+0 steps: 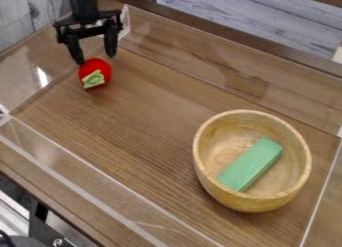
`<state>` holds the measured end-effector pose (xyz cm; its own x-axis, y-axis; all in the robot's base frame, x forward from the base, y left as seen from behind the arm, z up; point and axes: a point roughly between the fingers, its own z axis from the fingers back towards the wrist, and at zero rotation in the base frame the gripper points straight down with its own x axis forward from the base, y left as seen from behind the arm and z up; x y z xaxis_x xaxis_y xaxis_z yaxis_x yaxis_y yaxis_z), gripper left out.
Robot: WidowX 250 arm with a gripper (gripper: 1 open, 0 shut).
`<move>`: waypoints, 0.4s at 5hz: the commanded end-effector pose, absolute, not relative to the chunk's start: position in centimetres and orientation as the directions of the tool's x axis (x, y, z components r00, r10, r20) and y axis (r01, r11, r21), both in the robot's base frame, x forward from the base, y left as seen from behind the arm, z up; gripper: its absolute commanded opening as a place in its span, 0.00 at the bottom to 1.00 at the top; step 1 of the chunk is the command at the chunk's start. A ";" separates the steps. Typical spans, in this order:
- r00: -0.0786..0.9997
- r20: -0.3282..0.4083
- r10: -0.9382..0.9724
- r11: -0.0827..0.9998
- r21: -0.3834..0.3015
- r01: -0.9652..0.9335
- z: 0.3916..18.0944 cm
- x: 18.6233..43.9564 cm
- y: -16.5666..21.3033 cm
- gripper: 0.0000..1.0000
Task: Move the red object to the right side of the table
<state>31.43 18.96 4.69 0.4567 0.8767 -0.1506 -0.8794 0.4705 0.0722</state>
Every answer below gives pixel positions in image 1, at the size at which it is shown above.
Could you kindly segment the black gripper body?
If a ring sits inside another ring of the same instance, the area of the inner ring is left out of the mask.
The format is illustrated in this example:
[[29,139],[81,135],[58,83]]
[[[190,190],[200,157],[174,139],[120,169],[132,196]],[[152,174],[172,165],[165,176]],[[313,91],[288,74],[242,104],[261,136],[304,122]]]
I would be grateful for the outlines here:
[[69,33],[75,34],[79,39],[89,38],[106,33],[106,21],[113,20],[118,25],[120,32],[124,29],[121,20],[122,10],[102,11],[98,0],[70,0],[73,14],[69,18],[54,23],[58,42],[66,44]]

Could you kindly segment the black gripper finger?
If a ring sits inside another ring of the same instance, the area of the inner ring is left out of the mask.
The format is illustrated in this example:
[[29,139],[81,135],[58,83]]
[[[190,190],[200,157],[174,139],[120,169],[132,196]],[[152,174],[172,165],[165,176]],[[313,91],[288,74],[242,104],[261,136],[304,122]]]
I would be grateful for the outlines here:
[[79,44],[79,38],[75,34],[69,33],[66,36],[66,45],[71,54],[73,59],[78,65],[85,64],[83,50]]
[[105,48],[108,55],[114,57],[118,49],[118,25],[113,20],[106,21]]

